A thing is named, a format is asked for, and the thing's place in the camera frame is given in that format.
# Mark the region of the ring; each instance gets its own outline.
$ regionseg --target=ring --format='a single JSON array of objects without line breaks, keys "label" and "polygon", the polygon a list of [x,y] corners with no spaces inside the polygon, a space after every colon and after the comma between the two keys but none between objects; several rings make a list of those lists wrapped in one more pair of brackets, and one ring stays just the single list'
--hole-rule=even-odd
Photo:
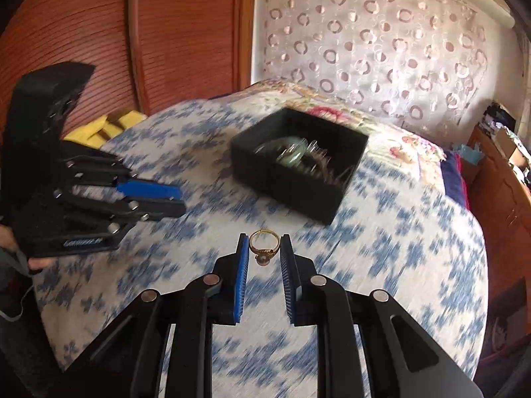
[{"label": "ring", "polygon": [[[262,233],[268,233],[270,235],[273,235],[275,238],[277,238],[277,246],[275,248],[256,248],[253,246],[253,238],[255,236],[258,236]],[[273,258],[275,254],[277,254],[278,250],[280,249],[280,237],[269,229],[260,229],[254,232],[249,237],[249,248],[251,251],[256,254],[256,261],[260,266],[267,266],[269,264],[269,261]]]}]

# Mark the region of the blue flower pattern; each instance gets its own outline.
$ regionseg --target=blue flower pattern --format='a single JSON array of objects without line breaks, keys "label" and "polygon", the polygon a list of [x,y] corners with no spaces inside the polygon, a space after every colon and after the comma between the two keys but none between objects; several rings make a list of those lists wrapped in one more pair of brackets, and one ring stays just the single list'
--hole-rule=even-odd
[{"label": "blue flower pattern", "polygon": [[[328,227],[259,196],[233,180],[230,139],[274,109],[246,100],[246,110],[222,100],[184,102],[106,144],[142,178],[178,184],[188,212],[139,223],[117,251],[65,257],[34,278],[59,363],[67,367],[143,289],[184,288],[234,252],[241,232],[265,227],[290,234],[298,254],[347,289],[387,289],[473,376],[487,313],[487,263],[472,215],[368,157]],[[315,329],[293,328],[285,311],[279,257],[267,267],[251,258],[242,323],[214,327],[216,396],[315,396]]]}]

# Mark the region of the black box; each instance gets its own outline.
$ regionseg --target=black box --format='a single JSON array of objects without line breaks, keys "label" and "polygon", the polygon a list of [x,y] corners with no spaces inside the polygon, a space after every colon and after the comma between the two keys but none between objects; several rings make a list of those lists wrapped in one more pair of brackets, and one ring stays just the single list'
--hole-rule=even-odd
[{"label": "black box", "polygon": [[[335,175],[352,166],[342,186],[285,167],[254,150],[286,136],[317,141]],[[331,121],[283,108],[236,135],[230,146],[234,178],[312,219],[330,224],[362,158],[368,136]]]}]

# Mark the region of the wooden cabinet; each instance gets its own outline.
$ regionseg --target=wooden cabinet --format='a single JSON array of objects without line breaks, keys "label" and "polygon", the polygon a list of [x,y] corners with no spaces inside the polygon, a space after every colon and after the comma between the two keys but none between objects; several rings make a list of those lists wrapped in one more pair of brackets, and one ring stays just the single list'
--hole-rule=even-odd
[{"label": "wooden cabinet", "polygon": [[531,194],[478,128],[468,142],[476,143],[485,158],[469,189],[469,201],[485,236],[492,299],[522,277],[531,279]]}]

